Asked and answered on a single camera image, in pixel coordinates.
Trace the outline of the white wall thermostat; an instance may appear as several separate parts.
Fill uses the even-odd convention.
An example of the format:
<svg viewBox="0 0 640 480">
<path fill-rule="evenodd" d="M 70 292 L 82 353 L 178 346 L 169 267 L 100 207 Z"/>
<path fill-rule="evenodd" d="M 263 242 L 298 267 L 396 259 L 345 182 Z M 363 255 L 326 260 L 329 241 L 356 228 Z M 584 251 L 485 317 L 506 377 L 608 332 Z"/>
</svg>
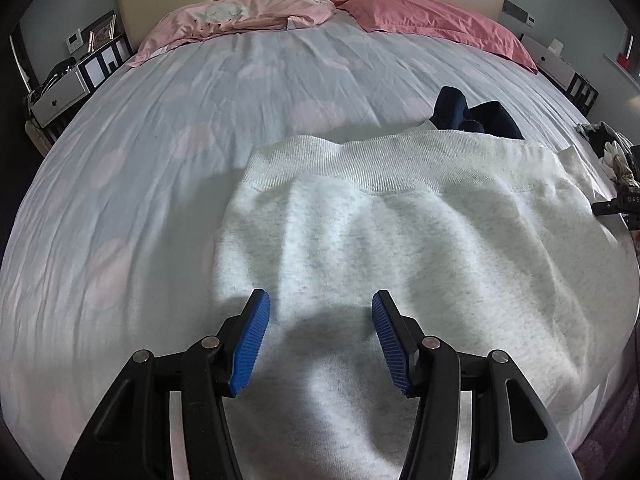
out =
<svg viewBox="0 0 640 480">
<path fill-rule="evenodd" d="M 77 29 L 76 32 L 73 32 L 70 36 L 67 36 L 65 42 L 67 50 L 68 52 L 70 52 L 70 54 L 73 54 L 75 51 L 80 49 L 84 44 L 81 30 Z"/>
</svg>

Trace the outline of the grey polka dot bed sheet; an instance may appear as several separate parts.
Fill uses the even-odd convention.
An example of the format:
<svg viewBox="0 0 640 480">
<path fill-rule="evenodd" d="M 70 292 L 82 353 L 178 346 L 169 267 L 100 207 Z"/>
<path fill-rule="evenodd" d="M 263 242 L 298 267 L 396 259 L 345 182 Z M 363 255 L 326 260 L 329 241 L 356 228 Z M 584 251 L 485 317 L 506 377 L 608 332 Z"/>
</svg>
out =
<svg viewBox="0 0 640 480">
<path fill-rule="evenodd" d="M 543 76 L 462 44 L 326 24 L 189 44 L 107 79 L 28 190 L 1 267 L 4 420 L 56 479 L 136 350 L 215 333 L 212 263 L 258 148 L 423 124 L 577 148 L 582 116 Z"/>
</svg>

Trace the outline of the white grey sweatshirt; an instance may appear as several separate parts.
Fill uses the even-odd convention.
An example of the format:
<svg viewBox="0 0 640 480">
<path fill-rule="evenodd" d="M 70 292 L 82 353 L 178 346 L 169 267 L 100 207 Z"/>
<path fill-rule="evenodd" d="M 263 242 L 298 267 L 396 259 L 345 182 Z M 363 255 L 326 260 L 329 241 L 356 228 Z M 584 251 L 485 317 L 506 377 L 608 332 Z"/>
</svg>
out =
<svg viewBox="0 0 640 480">
<path fill-rule="evenodd" d="M 390 479 L 416 406 L 371 322 L 385 289 L 454 348 L 506 350 L 590 478 L 634 433 L 639 270 L 624 220 L 577 148 L 438 130 L 258 148 L 212 263 L 219 313 L 255 288 L 271 318 L 228 409 L 249 479 Z"/>
</svg>

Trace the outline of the framed photo on nightstand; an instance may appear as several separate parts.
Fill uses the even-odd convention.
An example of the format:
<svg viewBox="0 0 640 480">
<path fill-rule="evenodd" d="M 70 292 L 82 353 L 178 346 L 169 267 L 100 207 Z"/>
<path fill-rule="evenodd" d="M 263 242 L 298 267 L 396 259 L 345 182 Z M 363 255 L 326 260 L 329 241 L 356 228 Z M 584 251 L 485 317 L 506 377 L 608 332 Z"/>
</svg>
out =
<svg viewBox="0 0 640 480">
<path fill-rule="evenodd" d="M 103 15 L 89 28 L 88 52 L 92 53 L 114 38 L 117 16 L 114 11 Z"/>
</svg>

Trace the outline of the light pink patterned pillow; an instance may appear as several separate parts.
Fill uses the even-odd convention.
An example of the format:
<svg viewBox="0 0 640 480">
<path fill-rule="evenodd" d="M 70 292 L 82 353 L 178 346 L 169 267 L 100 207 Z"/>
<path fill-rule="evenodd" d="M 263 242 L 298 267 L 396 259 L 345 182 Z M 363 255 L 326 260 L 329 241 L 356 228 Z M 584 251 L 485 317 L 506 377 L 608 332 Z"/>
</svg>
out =
<svg viewBox="0 0 640 480">
<path fill-rule="evenodd" d="M 319 26 L 336 12 L 330 0 L 216 0 L 168 13 L 146 36 L 127 65 L 221 36 Z"/>
</svg>

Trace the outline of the white right nightstand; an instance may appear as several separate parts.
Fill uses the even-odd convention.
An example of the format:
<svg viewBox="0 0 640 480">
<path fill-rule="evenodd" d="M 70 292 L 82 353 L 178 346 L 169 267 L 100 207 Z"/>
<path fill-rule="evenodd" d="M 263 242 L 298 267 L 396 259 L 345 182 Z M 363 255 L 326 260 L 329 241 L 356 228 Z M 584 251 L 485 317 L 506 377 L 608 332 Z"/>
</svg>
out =
<svg viewBox="0 0 640 480">
<path fill-rule="evenodd" d="M 594 102 L 597 101 L 598 90 L 559 55 L 532 37 L 522 35 L 521 42 L 534 60 L 538 70 L 574 104 L 574 107 L 587 116 Z"/>
</svg>

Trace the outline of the plain pink pillow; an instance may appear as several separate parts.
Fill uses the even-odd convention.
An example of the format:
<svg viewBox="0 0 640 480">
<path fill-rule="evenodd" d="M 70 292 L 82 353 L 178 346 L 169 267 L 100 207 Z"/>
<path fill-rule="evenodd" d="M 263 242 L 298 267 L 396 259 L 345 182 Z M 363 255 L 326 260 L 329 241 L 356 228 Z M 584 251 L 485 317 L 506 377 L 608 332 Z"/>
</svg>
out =
<svg viewBox="0 0 640 480">
<path fill-rule="evenodd" d="M 366 32 L 418 35 L 464 44 L 538 73 L 513 32 L 487 16 L 440 0 L 335 0 Z"/>
</svg>

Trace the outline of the grey wall switch panel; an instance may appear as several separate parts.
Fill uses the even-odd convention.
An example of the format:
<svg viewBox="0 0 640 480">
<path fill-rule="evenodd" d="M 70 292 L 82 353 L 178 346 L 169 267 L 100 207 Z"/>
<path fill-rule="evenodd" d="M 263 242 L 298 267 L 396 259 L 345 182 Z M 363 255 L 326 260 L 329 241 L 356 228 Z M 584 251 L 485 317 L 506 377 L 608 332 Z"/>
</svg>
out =
<svg viewBox="0 0 640 480">
<path fill-rule="evenodd" d="M 510 0 L 503 0 L 502 12 L 529 27 L 535 26 L 536 20 L 533 15 Z"/>
</svg>

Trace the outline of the white black left nightstand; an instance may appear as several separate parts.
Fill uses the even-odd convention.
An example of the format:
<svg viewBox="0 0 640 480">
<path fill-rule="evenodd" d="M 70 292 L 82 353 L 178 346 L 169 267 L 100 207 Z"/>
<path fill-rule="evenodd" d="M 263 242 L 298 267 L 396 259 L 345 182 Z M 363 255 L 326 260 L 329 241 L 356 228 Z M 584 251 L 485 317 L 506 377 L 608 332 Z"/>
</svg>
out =
<svg viewBox="0 0 640 480">
<path fill-rule="evenodd" d="M 90 96 L 131 55 L 128 38 L 121 32 L 74 66 L 69 62 L 61 64 L 66 72 L 59 70 L 29 103 L 30 116 L 49 141 L 62 134 Z"/>
</svg>

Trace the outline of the grey clothes pile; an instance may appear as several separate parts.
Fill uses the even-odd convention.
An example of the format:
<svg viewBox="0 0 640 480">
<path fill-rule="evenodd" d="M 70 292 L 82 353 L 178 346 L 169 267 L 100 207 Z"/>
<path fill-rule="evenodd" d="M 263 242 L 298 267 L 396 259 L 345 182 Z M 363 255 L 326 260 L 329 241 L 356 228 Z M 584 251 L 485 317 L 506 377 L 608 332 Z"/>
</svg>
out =
<svg viewBox="0 0 640 480">
<path fill-rule="evenodd" d="M 606 122 L 581 124 L 576 131 L 588 141 L 599 165 L 616 188 L 639 187 L 639 147 Z"/>
</svg>

